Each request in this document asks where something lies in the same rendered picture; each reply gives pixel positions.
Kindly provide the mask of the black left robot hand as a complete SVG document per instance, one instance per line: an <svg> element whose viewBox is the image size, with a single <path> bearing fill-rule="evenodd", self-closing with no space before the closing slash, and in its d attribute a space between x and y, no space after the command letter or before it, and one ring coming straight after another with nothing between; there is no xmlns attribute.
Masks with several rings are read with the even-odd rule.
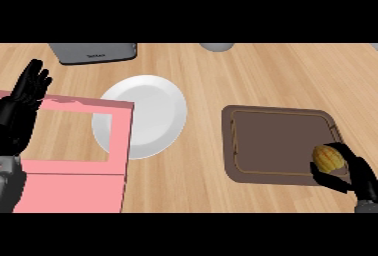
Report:
<svg viewBox="0 0 378 256"><path fill-rule="evenodd" d="M12 93L0 99L0 156L18 156L25 150L52 83L43 61L33 59L21 73Z"/></svg>

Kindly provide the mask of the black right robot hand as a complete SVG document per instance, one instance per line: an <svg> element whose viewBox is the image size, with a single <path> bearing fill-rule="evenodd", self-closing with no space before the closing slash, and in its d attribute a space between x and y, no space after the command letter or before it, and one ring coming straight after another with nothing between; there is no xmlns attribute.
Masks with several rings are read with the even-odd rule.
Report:
<svg viewBox="0 0 378 256"><path fill-rule="evenodd" d="M350 183L343 181L338 177L323 173L316 164L310 163L310 172L315 181L319 185L341 193L353 191L359 201L378 204L378 178L368 162L362 157L356 156L346 144L335 142L328 143L326 146L338 151L347 162Z"/></svg>

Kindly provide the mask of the yellow squash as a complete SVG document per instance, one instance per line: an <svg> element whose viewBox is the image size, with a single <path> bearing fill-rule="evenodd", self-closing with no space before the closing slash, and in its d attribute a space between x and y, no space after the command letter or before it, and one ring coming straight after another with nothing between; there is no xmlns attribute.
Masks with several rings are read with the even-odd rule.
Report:
<svg viewBox="0 0 378 256"><path fill-rule="evenodd" d="M312 157L317 169L323 173L331 173L334 170L341 169L346 165L346 160L341 153L331 146L316 146Z"/></svg>

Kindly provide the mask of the brown tray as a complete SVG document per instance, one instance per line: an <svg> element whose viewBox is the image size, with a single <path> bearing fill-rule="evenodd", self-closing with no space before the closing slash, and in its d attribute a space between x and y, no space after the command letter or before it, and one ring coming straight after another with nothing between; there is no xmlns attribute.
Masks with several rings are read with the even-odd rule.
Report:
<svg viewBox="0 0 378 256"><path fill-rule="evenodd" d="M229 105L222 110L223 159L239 183L316 186L310 172L317 145L343 142L322 110Z"/></svg>

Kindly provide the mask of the white plate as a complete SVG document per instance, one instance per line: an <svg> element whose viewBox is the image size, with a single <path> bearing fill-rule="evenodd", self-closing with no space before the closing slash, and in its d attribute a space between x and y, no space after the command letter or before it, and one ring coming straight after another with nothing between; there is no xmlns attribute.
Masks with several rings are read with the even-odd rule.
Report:
<svg viewBox="0 0 378 256"><path fill-rule="evenodd" d="M128 158L143 159L174 143L186 124L186 99L179 87L155 75L120 81L102 99L134 103Z"/></svg>

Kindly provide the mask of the grey flat appliance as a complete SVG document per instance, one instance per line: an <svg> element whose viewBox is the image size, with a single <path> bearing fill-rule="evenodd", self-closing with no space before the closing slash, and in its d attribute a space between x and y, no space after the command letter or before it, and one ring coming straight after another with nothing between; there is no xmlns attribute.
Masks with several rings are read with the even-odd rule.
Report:
<svg viewBox="0 0 378 256"><path fill-rule="evenodd" d="M62 65L103 63L133 59L136 43L50 43Z"/></svg>

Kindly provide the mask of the grey round object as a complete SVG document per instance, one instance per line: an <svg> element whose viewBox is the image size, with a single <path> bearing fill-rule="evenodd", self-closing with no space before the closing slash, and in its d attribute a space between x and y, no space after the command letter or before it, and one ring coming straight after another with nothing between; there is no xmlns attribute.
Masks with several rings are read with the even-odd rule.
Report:
<svg viewBox="0 0 378 256"><path fill-rule="evenodd" d="M224 52L232 47L232 43L201 43L201 46L211 52Z"/></svg>

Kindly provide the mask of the pink open frame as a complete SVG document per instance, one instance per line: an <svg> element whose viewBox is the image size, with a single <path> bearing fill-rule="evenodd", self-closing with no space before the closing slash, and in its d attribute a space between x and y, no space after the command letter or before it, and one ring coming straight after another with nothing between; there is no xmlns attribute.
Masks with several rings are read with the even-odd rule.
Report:
<svg viewBox="0 0 378 256"><path fill-rule="evenodd" d="M47 95L41 109L112 115L109 156L106 162L21 160L27 183L15 213L120 213L133 104Z"/></svg>

